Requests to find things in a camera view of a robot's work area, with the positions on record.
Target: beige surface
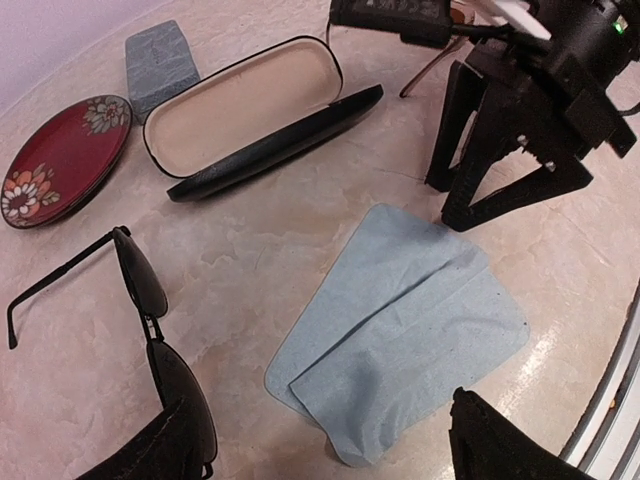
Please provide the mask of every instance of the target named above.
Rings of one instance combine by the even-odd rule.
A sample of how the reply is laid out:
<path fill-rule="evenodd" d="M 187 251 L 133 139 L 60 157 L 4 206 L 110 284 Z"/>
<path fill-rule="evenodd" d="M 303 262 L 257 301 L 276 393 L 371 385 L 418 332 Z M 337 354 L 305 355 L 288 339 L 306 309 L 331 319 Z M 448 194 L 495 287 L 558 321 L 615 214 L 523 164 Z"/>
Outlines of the beige surface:
<path fill-rule="evenodd" d="M 186 177 L 325 108 L 341 87 L 326 47 L 300 38 L 160 105 L 149 115 L 144 136 L 164 170 Z"/>
<path fill-rule="evenodd" d="M 136 31 L 175 18 L 206 75 L 293 35 L 321 35 L 327 10 L 324 0 L 177 0 L 93 47 L 0 119 L 2 167 L 65 105 L 126 94 L 123 42 Z M 419 177 L 447 69 L 401 101 L 403 82 L 434 52 L 341 28 L 332 45 L 345 94 L 376 82 L 387 90 L 364 123 L 251 185 L 192 205 L 169 201 L 175 181 L 149 160 L 138 129 L 111 181 L 80 213 L 32 232 L 0 227 L 0 300 L 8 304 L 126 224 L 166 287 L 167 339 L 193 365 L 216 418 L 216 478 L 449 479 L 448 408 L 407 432 L 376 468 L 352 470 L 336 462 L 321 431 L 263 388 L 269 361 L 367 210 L 387 202 L 433 220 L 444 201 Z M 640 98 L 638 72 L 617 83 L 621 106 Z M 640 131 L 640 117 L 632 125 Z M 476 389 L 554 452 L 604 370 L 639 276 L 638 151 L 619 160 L 603 147 L 586 160 L 596 177 L 587 190 L 465 235 L 489 253 L 532 328 L 528 346 Z M 497 166 L 489 183 L 510 181 L 519 159 Z M 112 248 L 20 308 L 16 320 L 20 347 L 0 348 L 3 479 L 73 478 L 159 412 Z"/>

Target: gray block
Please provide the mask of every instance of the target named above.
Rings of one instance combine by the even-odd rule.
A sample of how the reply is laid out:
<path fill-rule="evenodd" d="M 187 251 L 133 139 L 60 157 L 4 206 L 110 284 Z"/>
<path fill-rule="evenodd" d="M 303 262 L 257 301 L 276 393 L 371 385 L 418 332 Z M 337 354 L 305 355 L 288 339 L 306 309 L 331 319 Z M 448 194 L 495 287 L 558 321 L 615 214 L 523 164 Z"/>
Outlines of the gray block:
<path fill-rule="evenodd" d="M 200 81 L 187 39 L 175 20 L 127 38 L 125 51 L 129 100 L 140 123 L 155 107 Z"/>

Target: sunglasses lens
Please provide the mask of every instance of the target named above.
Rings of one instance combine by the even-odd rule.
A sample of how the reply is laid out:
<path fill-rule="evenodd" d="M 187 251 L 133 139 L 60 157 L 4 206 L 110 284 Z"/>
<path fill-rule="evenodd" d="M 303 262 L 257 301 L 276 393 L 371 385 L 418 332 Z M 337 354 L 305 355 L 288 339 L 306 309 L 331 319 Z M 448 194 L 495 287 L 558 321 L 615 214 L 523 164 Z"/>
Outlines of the sunglasses lens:
<path fill-rule="evenodd" d="M 193 372 L 173 348 L 159 340 L 147 343 L 147 356 L 162 405 L 166 408 L 180 398 L 191 402 L 198 422 L 204 461 L 213 462 L 218 453 L 216 431 L 207 400 Z"/>
<path fill-rule="evenodd" d="M 167 313 L 167 297 L 147 257 L 121 229 L 113 230 L 113 239 L 131 299 L 143 312 L 162 317 Z"/>

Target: floral plate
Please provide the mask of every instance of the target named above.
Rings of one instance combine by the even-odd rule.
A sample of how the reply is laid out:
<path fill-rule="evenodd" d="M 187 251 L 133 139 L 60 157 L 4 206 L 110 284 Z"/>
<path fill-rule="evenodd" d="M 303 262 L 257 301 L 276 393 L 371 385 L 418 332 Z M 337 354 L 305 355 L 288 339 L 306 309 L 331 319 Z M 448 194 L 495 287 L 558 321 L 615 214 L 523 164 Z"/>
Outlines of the floral plate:
<path fill-rule="evenodd" d="M 63 110 L 22 147 L 2 186 L 2 217 L 32 228 L 75 212 L 97 193 L 122 153 L 131 107 L 115 95 Z"/>

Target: wall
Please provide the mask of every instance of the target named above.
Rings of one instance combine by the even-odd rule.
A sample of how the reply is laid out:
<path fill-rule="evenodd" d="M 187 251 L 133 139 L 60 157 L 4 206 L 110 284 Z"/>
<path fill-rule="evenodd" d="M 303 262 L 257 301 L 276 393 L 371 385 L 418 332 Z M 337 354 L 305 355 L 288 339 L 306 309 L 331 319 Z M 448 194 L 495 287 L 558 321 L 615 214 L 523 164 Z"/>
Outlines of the wall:
<path fill-rule="evenodd" d="M 0 115 L 74 56 L 163 3 L 0 1 Z"/>

